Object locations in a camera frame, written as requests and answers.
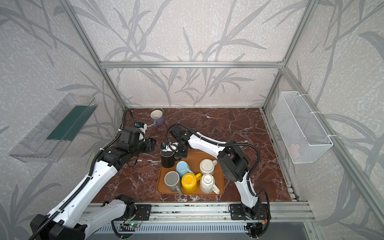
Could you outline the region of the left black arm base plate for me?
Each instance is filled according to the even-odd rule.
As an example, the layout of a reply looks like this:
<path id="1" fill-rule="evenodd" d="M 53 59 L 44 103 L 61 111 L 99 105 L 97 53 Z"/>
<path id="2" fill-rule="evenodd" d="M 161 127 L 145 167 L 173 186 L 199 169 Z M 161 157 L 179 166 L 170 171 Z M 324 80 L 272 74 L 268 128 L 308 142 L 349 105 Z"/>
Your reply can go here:
<path id="1" fill-rule="evenodd" d="M 152 205 L 138 204 L 135 205 L 132 214 L 127 218 L 128 221 L 148 221 L 150 219 Z"/>

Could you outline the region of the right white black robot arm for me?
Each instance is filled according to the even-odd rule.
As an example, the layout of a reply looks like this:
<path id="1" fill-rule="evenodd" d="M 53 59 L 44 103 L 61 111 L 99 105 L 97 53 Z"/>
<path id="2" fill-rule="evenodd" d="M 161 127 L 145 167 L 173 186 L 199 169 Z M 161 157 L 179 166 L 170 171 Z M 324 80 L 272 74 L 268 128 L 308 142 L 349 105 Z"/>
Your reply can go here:
<path id="1" fill-rule="evenodd" d="M 188 149 L 200 150 L 216 158 L 225 177 L 235 183 L 241 196 L 245 216 L 250 220 L 258 217 L 262 205 L 259 196 L 266 193 L 264 189 L 256 192 L 251 183 L 251 174 L 261 160 L 258 148 L 249 143 L 214 140 L 182 124 L 171 125 L 166 131 L 165 141 L 162 149 L 176 153 L 178 158 L 185 159 Z M 242 146 L 252 148 L 256 152 L 257 159 L 252 168 L 249 166 L 250 160 L 243 152 Z"/>

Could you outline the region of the purple mug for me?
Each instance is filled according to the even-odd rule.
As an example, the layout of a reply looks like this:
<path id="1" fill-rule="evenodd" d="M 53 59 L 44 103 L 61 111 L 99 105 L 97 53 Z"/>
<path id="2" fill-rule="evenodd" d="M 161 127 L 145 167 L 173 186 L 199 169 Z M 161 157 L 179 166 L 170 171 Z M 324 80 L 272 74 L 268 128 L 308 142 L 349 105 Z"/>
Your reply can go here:
<path id="1" fill-rule="evenodd" d="M 162 110 L 154 110 L 150 114 L 151 119 L 153 120 L 153 125 L 159 127 L 164 124 L 165 118 Z"/>

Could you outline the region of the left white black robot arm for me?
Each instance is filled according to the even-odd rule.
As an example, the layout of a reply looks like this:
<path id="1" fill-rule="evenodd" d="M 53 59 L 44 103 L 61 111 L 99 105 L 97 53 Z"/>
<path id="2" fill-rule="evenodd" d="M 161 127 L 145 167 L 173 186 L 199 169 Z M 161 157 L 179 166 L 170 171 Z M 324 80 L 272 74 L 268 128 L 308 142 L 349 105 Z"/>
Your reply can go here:
<path id="1" fill-rule="evenodd" d="M 119 129 L 118 136 L 95 155 L 89 173 L 48 214 L 36 215 L 30 223 L 31 240 L 85 240 L 98 229 L 119 218 L 129 219 L 137 208 L 131 197 L 120 195 L 100 209 L 84 216 L 89 203 L 103 186 L 133 157 L 155 150 L 156 140 L 146 137 L 147 124 L 134 122 Z"/>

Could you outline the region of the black mug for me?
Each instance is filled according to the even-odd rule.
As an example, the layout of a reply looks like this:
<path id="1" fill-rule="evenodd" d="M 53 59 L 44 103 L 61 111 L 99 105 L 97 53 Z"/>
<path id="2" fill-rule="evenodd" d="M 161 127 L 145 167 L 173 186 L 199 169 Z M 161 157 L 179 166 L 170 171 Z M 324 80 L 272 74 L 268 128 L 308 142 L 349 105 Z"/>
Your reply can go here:
<path id="1" fill-rule="evenodd" d="M 175 152 L 161 150 L 161 164 L 163 168 L 172 168 L 175 165 Z"/>

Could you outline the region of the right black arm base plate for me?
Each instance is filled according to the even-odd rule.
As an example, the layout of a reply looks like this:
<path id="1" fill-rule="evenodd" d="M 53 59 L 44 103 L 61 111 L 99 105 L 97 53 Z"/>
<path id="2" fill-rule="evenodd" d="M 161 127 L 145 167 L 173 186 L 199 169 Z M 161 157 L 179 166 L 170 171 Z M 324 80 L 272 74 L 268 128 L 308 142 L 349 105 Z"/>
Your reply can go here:
<path id="1" fill-rule="evenodd" d="M 241 204 L 230 204 L 228 210 L 231 214 L 231 220 L 256 220 L 256 221 L 264 221 L 270 220 L 272 217 L 269 216 L 268 204 L 262 203 L 260 205 L 260 210 L 258 214 L 254 217 L 248 217 L 246 212 Z"/>

